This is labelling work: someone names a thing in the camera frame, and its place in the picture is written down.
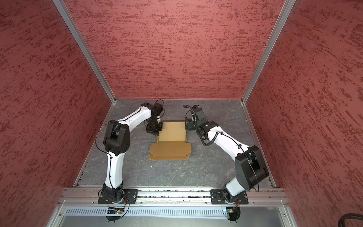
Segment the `brown cardboard box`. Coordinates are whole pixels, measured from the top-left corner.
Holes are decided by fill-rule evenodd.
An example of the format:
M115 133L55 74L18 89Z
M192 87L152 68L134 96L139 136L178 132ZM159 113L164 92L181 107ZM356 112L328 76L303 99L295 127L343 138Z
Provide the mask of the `brown cardboard box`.
M186 160L192 153L192 145L187 142L185 122L163 122L156 143L149 149L152 161Z

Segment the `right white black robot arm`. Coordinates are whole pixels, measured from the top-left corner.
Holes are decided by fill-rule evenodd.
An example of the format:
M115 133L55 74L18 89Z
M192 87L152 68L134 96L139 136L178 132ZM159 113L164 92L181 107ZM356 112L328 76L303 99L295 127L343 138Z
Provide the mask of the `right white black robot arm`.
M227 204L235 204L242 193L251 189L259 191L260 182L269 176L260 148L233 138L216 122L209 121L199 105L183 107L191 113L191 118L185 117L186 130L195 131L205 147L216 144L234 161L236 176L224 184L221 199Z

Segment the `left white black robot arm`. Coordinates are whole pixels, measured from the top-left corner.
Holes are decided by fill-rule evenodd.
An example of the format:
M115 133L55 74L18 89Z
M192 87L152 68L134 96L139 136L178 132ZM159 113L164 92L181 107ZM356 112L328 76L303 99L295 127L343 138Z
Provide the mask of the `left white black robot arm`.
M164 114L162 103L145 102L130 115L119 120L110 120L102 129L105 129L103 138L104 149L97 142L98 150L108 156L107 176L102 189L98 193L99 204L126 204L127 195L123 190L123 162L126 152L131 145L130 133L139 124L147 122L146 132L155 136L162 131L163 123L160 118Z

